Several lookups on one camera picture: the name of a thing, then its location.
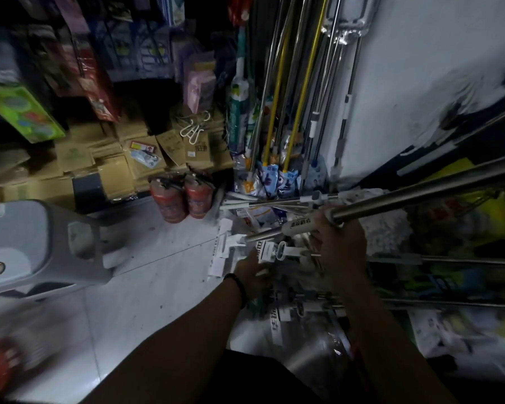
tile grout line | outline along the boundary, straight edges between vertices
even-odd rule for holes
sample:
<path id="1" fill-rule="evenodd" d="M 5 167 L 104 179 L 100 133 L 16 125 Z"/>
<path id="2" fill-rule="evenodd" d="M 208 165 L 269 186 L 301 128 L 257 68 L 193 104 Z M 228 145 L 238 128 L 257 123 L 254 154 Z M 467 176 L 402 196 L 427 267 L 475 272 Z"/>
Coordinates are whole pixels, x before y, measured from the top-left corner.
<path id="1" fill-rule="evenodd" d="M 86 313 L 86 319 L 88 321 L 88 332 L 90 333 L 90 344 L 91 344 L 91 351 L 94 353 L 94 360 L 95 360 L 95 368 L 97 369 L 97 376 L 99 377 L 99 383 L 101 383 L 102 378 L 101 378 L 101 370 L 99 367 L 99 361 L 97 360 L 97 354 L 95 353 L 95 340 L 94 340 L 94 333 L 91 328 L 91 322 L 90 322 L 90 315 L 88 314 L 88 301 L 86 300 L 86 288 L 81 289 L 83 293 L 83 298 L 82 301 L 84 303 L 84 312 Z"/>
<path id="2" fill-rule="evenodd" d="M 132 269 L 130 269 L 130 270 L 128 270 L 128 271 L 125 271 L 125 272 L 120 272 L 118 275 L 113 276 L 113 278 L 118 278 L 119 276 L 122 276 L 123 274 L 127 274 L 127 273 L 129 273 L 129 272 L 131 272 L 131 271 L 134 271 L 135 269 L 145 267 L 146 265 L 149 265 L 149 264 L 151 264 L 151 263 L 154 263 L 154 262 L 157 262 L 157 261 L 163 260 L 163 259 L 165 259 L 165 258 L 168 258 L 169 256 L 179 254 L 180 252 L 187 251 L 188 249 L 192 249 L 192 248 L 194 248 L 194 247 L 198 247 L 199 245 L 206 244 L 206 243 L 208 243 L 209 241 L 213 241 L 213 240 L 215 240 L 215 239 L 217 239 L 217 237 L 214 237 L 214 238 L 211 238 L 210 240 L 207 240 L 207 241 L 201 242 L 200 244 L 193 245 L 192 247 L 182 249 L 181 251 L 176 251 L 176 252 L 175 252 L 175 253 L 173 253 L 173 254 L 169 254 L 169 255 L 167 255 L 167 256 L 163 256 L 162 258 L 158 258 L 158 259 L 153 260 L 153 261 L 151 261 L 151 262 L 147 262 L 147 263 L 145 263 L 145 264 L 142 264 L 142 265 L 140 265 L 140 266 L 137 266 L 136 268 L 132 268 Z"/>

yellow pole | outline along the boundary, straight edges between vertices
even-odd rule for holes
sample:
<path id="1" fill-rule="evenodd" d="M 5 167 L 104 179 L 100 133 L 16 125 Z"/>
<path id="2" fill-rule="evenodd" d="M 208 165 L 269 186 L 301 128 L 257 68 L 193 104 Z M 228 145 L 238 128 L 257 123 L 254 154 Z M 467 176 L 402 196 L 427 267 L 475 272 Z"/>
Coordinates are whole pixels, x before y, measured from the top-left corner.
<path id="1" fill-rule="evenodd" d="M 271 117 L 269 118 L 268 140 L 265 142 L 265 149 L 263 155 L 263 165 L 267 166 L 269 161 L 269 153 L 271 149 L 271 138 L 273 136 L 273 128 L 275 126 L 275 115 L 277 113 L 277 104 L 279 103 L 279 93 L 281 91 L 281 83 L 283 81 L 284 61 L 286 58 L 286 50 L 288 50 L 288 43 L 290 41 L 290 28 L 286 30 L 284 36 L 283 47 L 281 49 L 281 57 L 279 58 L 279 70 L 277 73 L 277 81 L 275 82 L 275 93 L 273 95 L 273 106 L 271 107 Z"/>
<path id="2" fill-rule="evenodd" d="M 320 34 L 322 33 L 323 16 L 325 15 L 326 6 L 327 6 L 327 0 L 323 0 L 322 11 L 320 12 L 320 18 L 318 19 L 318 25 L 316 26 L 315 39 L 312 42 L 311 54 L 309 55 L 309 63 L 307 64 L 307 71 L 305 72 L 305 80 L 303 81 L 303 87 L 301 88 L 301 95 L 299 96 L 296 118 L 294 119 L 292 134 L 290 135 L 288 152 L 286 153 L 286 159 L 284 160 L 283 173 L 288 173 L 288 166 L 290 165 L 290 155 L 292 154 L 293 143 L 294 140 L 296 139 L 297 131 L 299 130 L 299 124 L 301 123 L 303 106 L 305 105 L 305 100 L 307 98 L 306 97 L 307 86 L 309 85 L 312 69 L 314 68 L 315 64 L 316 50 L 318 49 Z"/>

floor tile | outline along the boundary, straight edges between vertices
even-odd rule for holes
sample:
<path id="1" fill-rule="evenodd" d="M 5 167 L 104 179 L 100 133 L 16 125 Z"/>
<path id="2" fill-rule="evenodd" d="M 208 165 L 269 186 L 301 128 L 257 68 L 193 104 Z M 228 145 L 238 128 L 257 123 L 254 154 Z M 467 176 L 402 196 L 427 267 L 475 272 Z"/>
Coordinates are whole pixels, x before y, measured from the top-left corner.
<path id="1" fill-rule="evenodd" d="M 107 247 L 125 246 L 126 261 L 116 267 L 119 275 L 217 236 L 217 224 L 188 216 L 179 224 L 163 220 L 152 198 L 135 201 L 97 216 L 106 225 L 103 236 Z"/>
<path id="2" fill-rule="evenodd" d="M 139 343 L 198 304 L 221 279 L 208 278 L 215 241 L 168 256 L 86 289 L 101 377 Z"/>
<path id="3" fill-rule="evenodd" d="M 100 382 L 84 307 L 81 290 L 48 299 L 14 319 L 19 336 L 29 332 L 45 359 L 16 380 L 10 398 L 75 404 Z"/>

person's right arm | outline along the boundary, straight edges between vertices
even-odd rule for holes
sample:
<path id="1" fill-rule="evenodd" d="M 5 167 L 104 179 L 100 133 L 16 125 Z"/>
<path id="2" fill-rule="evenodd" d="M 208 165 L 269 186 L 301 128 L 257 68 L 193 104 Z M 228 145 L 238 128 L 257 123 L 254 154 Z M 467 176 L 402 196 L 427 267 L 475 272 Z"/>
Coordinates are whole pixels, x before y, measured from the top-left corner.
<path id="1" fill-rule="evenodd" d="M 367 375 L 381 402 L 456 403 L 384 306 L 366 274 L 367 240 L 358 221 L 333 227 L 315 215 L 320 261 L 344 302 Z"/>

bracelet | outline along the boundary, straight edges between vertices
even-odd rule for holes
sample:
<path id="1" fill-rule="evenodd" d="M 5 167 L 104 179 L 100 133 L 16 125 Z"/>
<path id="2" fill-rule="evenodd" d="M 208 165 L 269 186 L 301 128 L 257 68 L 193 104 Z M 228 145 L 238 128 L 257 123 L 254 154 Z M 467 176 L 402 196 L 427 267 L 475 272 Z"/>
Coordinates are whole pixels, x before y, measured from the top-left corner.
<path id="1" fill-rule="evenodd" d="M 245 292 L 245 286 L 243 286 L 242 282 L 240 281 L 240 279 L 235 275 L 235 274 L 226 274 L 224 276 L 224 279 L 228 279 L 228 278 L 231 278 L 234 280 L 234 282 L 236 283 L 237 287 L 240 288 L 240 293 L 241 293 L 241 309 L 243 309 L 246 305 L 247 305 L 247 292 Z"/>

